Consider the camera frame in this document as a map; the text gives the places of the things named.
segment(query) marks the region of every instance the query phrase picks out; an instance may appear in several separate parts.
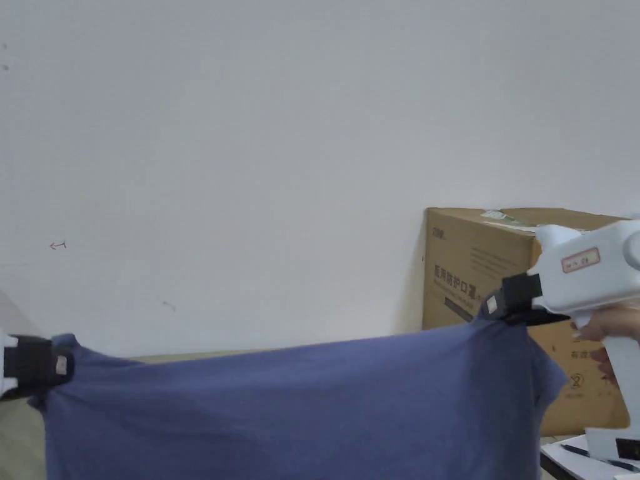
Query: white robotic arm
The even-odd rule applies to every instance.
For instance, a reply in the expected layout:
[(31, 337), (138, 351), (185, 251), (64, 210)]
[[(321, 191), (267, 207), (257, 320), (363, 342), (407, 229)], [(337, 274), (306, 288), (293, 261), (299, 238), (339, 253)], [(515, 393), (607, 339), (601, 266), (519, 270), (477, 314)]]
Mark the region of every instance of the white robotic arm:
[[(640, 220), (582, 233), (540, 227), (542, 254), (528, 272), (505, 278), (483, 305), (486, 316), (508, 323), (541, 324), (572, 318), (579, 328), (594, 310), (640, 300)], [(640, 346), (608, 337), (607, 349), (631, 424), (627, 429), (587, 429), (589, 452), (603, 460), (640, 463)]]

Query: box flap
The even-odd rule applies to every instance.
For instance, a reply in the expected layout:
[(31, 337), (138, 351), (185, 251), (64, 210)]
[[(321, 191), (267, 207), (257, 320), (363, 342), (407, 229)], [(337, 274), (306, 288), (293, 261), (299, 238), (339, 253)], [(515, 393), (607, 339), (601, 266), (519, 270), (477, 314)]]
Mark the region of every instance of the box flap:
[(621, 217), (554, 208), (500, 210), (430, 208), (428, 211), (475, 223), (505, 227), (524, 236), (532, 236), (539, 225), (562, 225), (577, 230), (596, 230), (615, 221), (626, 220)]

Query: robot handle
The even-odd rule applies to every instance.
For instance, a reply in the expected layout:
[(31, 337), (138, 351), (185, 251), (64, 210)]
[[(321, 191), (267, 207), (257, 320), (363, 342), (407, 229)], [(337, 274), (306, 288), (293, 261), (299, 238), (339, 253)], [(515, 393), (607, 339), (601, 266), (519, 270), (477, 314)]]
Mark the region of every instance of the robot handle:
[(607, 337), (602, 341), (607, 349), (616, 381), (625, 399), (631, 425), (640, 425), (640, 344), (629, 337)]

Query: cardboard box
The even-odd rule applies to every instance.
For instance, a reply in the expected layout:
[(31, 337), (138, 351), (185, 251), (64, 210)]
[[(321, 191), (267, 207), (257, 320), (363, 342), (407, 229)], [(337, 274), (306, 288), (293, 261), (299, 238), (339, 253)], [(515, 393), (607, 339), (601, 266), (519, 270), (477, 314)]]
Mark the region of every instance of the cardboard box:
[[(470, 321), (503, 277), (535, 264), (541, 251), (536, 226), (594, 230), (617, 220), (563, 209), (428, 209), (423, 328)], [(620, 392), (602, 379), (589, 357), (599, 343), (574, 339), (568, 321), (532, 327), (529, 333), (570, 378), (545, 416), (543, 436), (580, 434), (586, 426), (628, 426)]]

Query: white wall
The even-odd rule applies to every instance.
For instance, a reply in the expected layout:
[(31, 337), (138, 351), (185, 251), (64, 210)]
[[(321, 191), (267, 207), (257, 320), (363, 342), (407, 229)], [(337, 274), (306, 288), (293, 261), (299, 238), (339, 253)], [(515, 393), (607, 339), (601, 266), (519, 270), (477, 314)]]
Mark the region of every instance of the white wall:
[(423, 208), (640, 211), (637, 1), (0, 6), (0, 291), (46, 335), (416, 330)]

